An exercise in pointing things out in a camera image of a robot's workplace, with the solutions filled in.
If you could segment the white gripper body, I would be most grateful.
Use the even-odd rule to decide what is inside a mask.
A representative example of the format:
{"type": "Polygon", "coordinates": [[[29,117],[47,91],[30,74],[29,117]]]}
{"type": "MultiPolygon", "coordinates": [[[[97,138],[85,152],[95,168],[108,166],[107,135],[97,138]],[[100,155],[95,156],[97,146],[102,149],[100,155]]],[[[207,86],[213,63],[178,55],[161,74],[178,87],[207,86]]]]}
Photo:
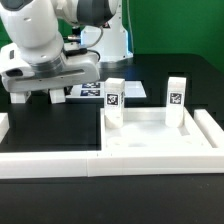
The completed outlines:
{"type": "Polygon", "coordinates": [[[86,49],[63,52],[53,61],[28,64],[15,43],[0,51],[0,76],[10,93],[60,89],[98,81],[98,55],[86,49]]]}

